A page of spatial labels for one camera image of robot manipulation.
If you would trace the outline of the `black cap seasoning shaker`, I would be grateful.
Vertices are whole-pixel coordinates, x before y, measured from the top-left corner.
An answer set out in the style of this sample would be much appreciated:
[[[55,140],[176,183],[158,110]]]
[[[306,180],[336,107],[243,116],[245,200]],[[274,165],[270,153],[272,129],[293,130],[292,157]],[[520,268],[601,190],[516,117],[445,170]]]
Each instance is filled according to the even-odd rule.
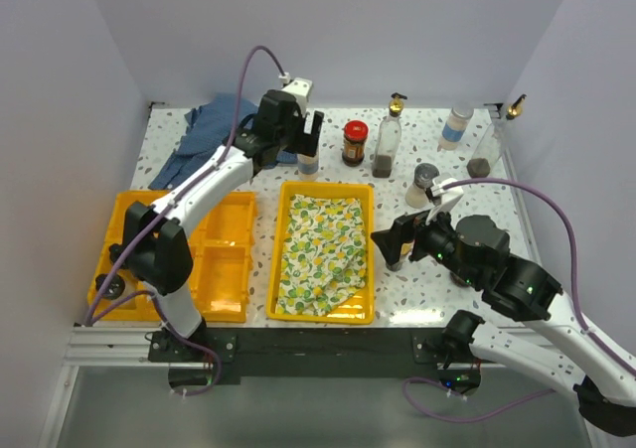
[[[95,279],[95,294],[100,289],[102,283],[106,279],[107,274],[101,273],[98,274]],[[120,300],[123,300],[125,297],[129,296],[137,289],[136,282],[129,277],[127,272],[117,272],[110,283],[108,284],[97,308],[99,310],[103,310],[107,308],[109,305],[114,304]],[[117,309],[120,310],[133,310],[135,309],[135,300],[130,299],[124,304],[120,305]]]

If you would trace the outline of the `blue label spice jar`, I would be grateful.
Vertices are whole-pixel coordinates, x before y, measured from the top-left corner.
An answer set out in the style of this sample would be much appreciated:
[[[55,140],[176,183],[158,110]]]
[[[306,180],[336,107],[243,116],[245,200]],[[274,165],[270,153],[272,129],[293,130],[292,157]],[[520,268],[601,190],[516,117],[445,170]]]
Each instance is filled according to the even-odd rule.
[[[315,181],[319,171],[319,154],[316,154],[315,156],[298,154],[297,169],[301,180]]]

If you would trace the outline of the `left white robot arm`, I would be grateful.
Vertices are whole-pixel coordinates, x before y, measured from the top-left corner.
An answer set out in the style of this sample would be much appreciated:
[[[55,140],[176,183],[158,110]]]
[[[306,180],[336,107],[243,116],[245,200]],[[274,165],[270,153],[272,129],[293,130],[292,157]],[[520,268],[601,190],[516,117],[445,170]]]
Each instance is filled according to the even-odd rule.
[[[256,114],[246,117],[234,137],[183,184],[125,212],[118,260],[155,295],[175,332],[170,347],[184,361],[198,359],[206,348],[200,332],[205,321],[188,287],[194,266],[188,239],[226,195],[273,165],[280,152],[315,155],[324,115],[307,110],[312,89],[311,81],[296,78],[269,90]],[[313,122],[307,126],[309,117]]]

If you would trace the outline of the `brown spice shaker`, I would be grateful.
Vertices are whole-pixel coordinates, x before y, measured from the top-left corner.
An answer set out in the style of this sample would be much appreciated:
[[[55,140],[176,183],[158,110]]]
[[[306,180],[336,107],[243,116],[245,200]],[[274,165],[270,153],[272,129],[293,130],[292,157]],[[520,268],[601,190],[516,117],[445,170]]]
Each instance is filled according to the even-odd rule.
[[[112,264],[115,264],[121,257],[125,246],[120,243],[114,243],[108,248],[109,260]]]

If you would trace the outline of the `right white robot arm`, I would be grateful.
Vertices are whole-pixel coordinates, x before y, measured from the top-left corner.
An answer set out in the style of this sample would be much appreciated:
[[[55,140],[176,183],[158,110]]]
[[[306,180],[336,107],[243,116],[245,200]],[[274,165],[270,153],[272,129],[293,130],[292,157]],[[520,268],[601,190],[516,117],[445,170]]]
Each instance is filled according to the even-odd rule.
[[[453,224],[448,213],[432,222],[428,213],[402,216],[371,239],[389,265],[410,244],[411,261],[427,256],[480,292],[496,313],[534,330],[553,351],[517,339],[467,310],[457,311],[435,348],[444,362],[470,356],[523,373],[575,402],[579,414],[617,437],[635,433],[635,377],[591,341],[561,285],[538,264],[510,250],[509,235],[487,216]]]

